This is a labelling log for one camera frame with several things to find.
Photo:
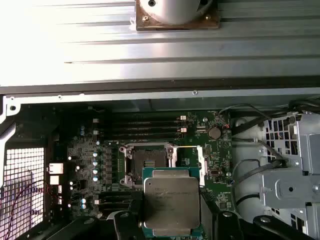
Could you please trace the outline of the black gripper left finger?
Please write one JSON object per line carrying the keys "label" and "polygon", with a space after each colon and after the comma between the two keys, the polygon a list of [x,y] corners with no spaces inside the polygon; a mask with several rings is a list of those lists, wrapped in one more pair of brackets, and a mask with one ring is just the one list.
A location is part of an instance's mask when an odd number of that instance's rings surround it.
{"label": "black gripper left finger", "polygon": [[49,236],[48,240],[143,240],[139,220],[144,197],[137,195],[128,210],[114,211],[106,220],[80,216]]}

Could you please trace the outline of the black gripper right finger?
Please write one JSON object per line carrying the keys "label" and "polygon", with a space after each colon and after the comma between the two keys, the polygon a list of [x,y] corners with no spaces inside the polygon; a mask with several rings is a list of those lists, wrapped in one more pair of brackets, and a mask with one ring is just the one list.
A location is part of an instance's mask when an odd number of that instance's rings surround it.
{"label": "black gripper right finger", "polygon": [[200,193],[201,226],[208,240],[310,240],[311,237],[269,215],[247,222],[233,211],[220,210],[209,193]]}

